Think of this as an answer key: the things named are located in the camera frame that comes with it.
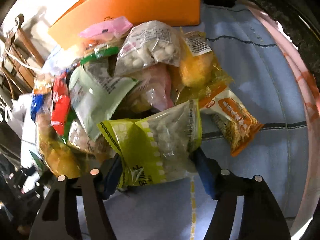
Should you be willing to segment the green seed snack packet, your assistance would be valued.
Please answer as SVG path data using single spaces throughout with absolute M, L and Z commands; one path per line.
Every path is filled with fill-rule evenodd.
M 119 188 L 166 183 L 196 173 L 189 155 L 202 142 L 197 99 L 144 119 L 106 120 L 97 127 L 121 158 Z

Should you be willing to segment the blue cookie packet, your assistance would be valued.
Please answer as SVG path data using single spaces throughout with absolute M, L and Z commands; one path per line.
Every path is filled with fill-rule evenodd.
M 44 94 L 34 94 L 31 102 L 31 107 L 30 107 L 30 117 L 35 122 L 36 120 L 36 115 L 38 111 L 41 109 L 44 103 Z

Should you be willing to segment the pale green snack packet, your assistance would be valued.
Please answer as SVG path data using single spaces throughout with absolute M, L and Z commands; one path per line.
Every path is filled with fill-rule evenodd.
M 137 85 L 131 77 L 112 77 L 106 60 L 78 66 L 70 77 L 71 104 L 89 139 L 100 136 L 98 124 L 110 120 L 125 96 Z

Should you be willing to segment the orange noodle snack packet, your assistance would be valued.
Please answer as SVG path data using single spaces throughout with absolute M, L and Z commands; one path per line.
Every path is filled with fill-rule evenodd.
M 213 122 L 229 142 L 231 156 L 236 157 L 263 127 L 228 86 L 199 101 L 200 111 L 212 116 Z

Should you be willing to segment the pink patterned mat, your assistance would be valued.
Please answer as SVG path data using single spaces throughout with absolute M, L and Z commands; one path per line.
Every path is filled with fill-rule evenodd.
M 293 38 L 285 33 L 284 24 L 273 20 L 253 2 L 238 1 L 249 8 L 274 38 L 293 72 L 302 98 L 308 128 L 308 169 L 302 201 L 290 229 L 293 239 L 302 239 L 312 226 L 319 229 L 315 215 L 319 201 L 319 90 L 314 75 L 307 70 L 297 46 L 293 44 Z

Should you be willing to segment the red snack packet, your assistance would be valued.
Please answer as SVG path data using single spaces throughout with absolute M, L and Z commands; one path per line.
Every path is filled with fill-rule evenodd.
M 67 73 L 64 72 L 54 79 L 52 90 L 52 112 L 51 123 L 56 133 L 63 136 L 65 124 L 71 105 L 69 90 L 67 86 Z

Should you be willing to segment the yellow clear snack packet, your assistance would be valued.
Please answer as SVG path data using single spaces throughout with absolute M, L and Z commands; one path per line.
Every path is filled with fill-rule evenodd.
M 206 35 L 200 31 L 180 31 L 181 60 L 178 67 L 168 67 L 171 99 L 178 105 L 189 99 L 210 96 L 233 79 L 223 70 Z

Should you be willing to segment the carved brown wooden chair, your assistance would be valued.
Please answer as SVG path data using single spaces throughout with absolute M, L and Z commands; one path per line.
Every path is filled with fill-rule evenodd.
M 44 65 L 43 57 L 22 29 L 23 22 L 23 14 L 15 17 L 1 53 L 1 87 L 9 90 L 12 99 L 31 92 L 36 72 Z

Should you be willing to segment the white candy clear bag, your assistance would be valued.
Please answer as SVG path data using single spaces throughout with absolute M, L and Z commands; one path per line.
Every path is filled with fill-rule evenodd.
M 118 53 L 114 76 L 125 76 L 158 63 L 178 67 L 180 33 L 160 22 L 144 22 L 131 29 Z

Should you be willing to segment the pink snack packet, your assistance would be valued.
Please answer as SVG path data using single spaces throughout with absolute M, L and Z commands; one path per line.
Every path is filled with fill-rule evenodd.
M 81 31 L 78 36 L 81 38 L 94 38 L 101 36 L 106 40 L 120 38 L 131 30 L 133 24 L 125 17 L 120 16 L 100 23 L 93 24 Z

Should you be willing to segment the orange cardboard box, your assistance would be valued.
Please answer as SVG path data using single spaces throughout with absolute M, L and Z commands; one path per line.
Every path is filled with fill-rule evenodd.
M 198 25 L 200 0 L 79 0 L 48 29 L 63 48 L 79 44 L 89 26 L 125 16 L 133 25 L 158 20 L 172 27 Z

